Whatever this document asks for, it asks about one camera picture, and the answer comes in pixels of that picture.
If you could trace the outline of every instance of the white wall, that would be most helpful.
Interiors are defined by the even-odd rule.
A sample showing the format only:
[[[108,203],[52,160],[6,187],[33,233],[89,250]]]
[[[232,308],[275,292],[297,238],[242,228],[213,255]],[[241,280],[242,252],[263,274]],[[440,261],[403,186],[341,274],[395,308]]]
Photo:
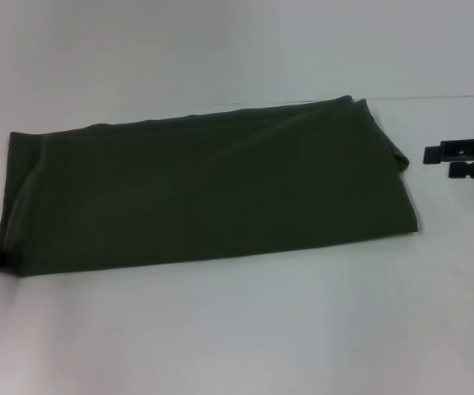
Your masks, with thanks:
[[[0,0],[0,210],[12,130],[345,94],[410,157],[419,234],[0,275],[0,394],[474,393],[474,182],[421,164],[474,137],[474,2]]]

